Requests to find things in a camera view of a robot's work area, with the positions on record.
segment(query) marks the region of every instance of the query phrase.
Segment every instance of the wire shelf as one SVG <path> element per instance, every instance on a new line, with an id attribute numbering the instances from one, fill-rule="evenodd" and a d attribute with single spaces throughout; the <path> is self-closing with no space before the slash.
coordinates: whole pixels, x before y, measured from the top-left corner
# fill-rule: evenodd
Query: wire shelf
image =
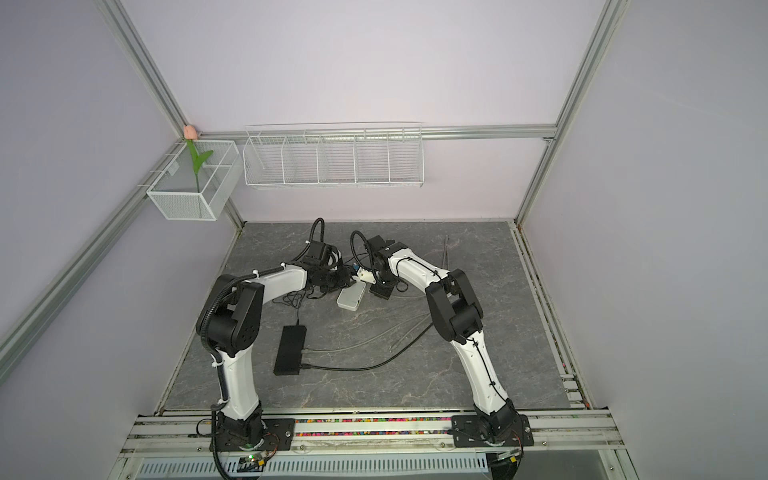
<path id="1" fill-rule="evenodd" d="M 251 131 L 243 147 L 246 184 L 384 187 L 424 184 L 420 126 L 332 131 Z"/>
<path id="2" fill-rule="evenodd" d="M 198 191 L 189 149 L 175 154 L 147 190 L 168 220 L 216 220 L 243 173 L 240 152 L 233 141 L 195 141 L 199 153 L 214 151 L 197 174 Z"/>

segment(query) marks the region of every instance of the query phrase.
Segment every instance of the green leaf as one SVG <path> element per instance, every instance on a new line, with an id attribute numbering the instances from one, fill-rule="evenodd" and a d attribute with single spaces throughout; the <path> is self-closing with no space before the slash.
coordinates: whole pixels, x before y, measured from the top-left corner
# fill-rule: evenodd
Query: green leaf
<path id="1" fill-rule="evenodd" d="M 192 163 L 194 164 L 194 161 L 197 159 L 197 149 L 195 148 L 192 140 L 187 140 L 187 148 L 190 151 L 190 156 L 192 157 Z"/>
<path id="2" fill-rule="evenodd" d="M 197 158 L 192 159 L 192 169 L 194 170 L 195 175 L 197 175 L 197 172 L 200 171 L 200 167 L 203 166 L 213 152 L 213 150 L 204 151 L 202 154 L 198 155 Z"/>

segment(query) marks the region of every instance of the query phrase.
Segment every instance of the pink tulip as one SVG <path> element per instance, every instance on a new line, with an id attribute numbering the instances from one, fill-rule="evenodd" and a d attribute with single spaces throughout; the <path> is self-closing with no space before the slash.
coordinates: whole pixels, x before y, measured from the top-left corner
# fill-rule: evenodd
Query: pink tulip
<path id="1" fill-rule="evenodd" d="M 197 140 L 197 130 L 195 130 L 192 125 L 185 125 L 184 138 L 187 140 Z"/>

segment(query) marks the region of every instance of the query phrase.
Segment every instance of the white small box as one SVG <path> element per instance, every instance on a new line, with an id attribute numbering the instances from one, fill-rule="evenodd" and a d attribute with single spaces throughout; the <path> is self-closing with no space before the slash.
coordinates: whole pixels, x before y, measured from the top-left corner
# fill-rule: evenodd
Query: white small box
<path id="1" fill-rule="evenodd" d="M 339 298 L 336 300 L 336 305 L 346 310 L 357 311 L 360 306 L 360 300 L 366 293 L 366 283 L 357 280 L 354 285 L 348 286 L 339 294 Z"/>

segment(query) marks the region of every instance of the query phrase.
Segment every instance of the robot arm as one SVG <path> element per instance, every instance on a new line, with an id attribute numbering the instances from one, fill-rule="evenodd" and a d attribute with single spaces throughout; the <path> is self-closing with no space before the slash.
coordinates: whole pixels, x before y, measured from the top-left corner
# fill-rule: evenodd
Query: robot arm
<path id="1" fill-rule="evenodd" d="M 489 445 L 503 444 L 514 434 L 517 442 L 512 439 L 510 445 L 517 445 L 524 438 L 524 415 L 515 410 L 488 357 L 482 308 L 466 274 L 438 268 L 393 240 L 363 240 L 373 270 L 361 266 L 354 277 L 354 269 L 343 264 L 335 247 L 315 240 L 307 242 L 292 264 L 261 274 L 254 271 L 246 277 L 219 277 L 197 322 L 203 345 L 214 358 L 221 388 L 221 399 L 212 407 L 217 419 L 212 446 L 216 448 L 220 441 L 233 449 L 258 449 L 268 435 L 251 363 L 262 305 L 286 293 L 316 286 L 329 292 L 351 286 L 355 280 L 372 283 L 371 292 L 382 298 L 389 298 L 402 280 L 425 293 L 435 329 L 458 353 L 472 387 L 476 426 L 466 432 L 468 428 L 457 425 L 454 431 Z"/>
<path id="2" fill-rule="evenodd" d="M 483 311 L 467 275 L 438 268 L 400 242 L 374 237 L 369 248 L 373 250 L 369 254 L 379 260 L 379 277 L 394 279 L 389 292 L 399 277 L 425 293 L 435 329 L 456 350 L 469 379 L 480 438 L 491 444 L 507 440 L 523 421 L 488 357 Z"/>
<path id="3" fill-rule="evenodd" d="M 222 445 L 253 449 L 266 433 L 251 363 L 262 305 L 298 290 L 319 287 L 327 293 L 354 283 L 351 267 L 343 264 L 338 249 L 323 242 L 325 224 L 321 224 L 321 240 L 312 239 L 310 234 L 292 264 L 283 263 L 262 273 L 254 270 L 243 277 L 220 276 L 197 320 L 197 333 L 213 357 L 219 377 L 221 399 L 212 410 L 219 425 L 214 438 L 221 431 L 227 440 Z"/>

